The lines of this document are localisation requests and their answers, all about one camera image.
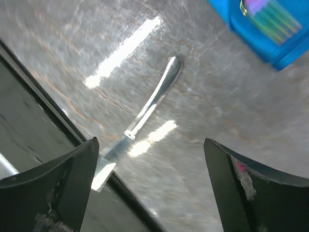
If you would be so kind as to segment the silver table knife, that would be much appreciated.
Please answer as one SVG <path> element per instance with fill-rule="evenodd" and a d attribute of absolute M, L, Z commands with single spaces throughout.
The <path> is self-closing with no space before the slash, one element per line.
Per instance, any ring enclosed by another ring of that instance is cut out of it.
<path fill-rule="evenodd" d="M 129 146 L 135 140 L 136 134 L 143 127 L 150 115 L 166 97 L 170 89 L 179 78 L 183 62 L 178 56 L 171 56 L 168 59 L 165 71 L 153 91 L 152 95 L 143 106 L 139 114 L 124 131 L 120 138 L 106 146 L 99 153 L 95 175 L 91 184 L 91 189 L 100 192 L 110 178 L 119 157 L 125 154 Z"/>

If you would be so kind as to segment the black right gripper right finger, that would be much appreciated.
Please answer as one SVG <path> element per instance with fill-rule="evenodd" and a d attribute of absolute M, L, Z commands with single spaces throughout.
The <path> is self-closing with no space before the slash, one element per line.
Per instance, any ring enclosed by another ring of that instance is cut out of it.
<path fill-rule="evenodd" d="M 225 232 L 307 232 L 309 180 L 207 138 L 204 154 Z"/>

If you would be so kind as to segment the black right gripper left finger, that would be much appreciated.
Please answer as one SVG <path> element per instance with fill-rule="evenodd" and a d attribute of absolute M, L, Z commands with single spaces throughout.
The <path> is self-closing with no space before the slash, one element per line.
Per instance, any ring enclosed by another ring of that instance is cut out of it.
<path fill-rule="evenodd" d="M 98 161 L 96 137 L 0 181 L 2 232 L 78 232 Z"/>

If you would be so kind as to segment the iridescent rainbow fork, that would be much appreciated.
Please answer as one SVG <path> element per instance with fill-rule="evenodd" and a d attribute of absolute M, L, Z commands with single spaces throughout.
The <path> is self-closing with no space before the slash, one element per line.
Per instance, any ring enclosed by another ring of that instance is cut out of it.
<path fill-rule="evenodd" d="M 302 25 L 276 0 L 241 0 L 244 16 L 278 45 L 292 38 Z"/>

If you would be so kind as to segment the blue cloth napkin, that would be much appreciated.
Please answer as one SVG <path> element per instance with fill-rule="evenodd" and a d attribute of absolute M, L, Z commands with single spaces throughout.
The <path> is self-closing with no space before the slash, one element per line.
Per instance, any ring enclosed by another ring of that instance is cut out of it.
<path fill-rule="evenodd" d="M 211 0 L 229 28 L 280 71 L 309 49 L 307 0 Z"/>

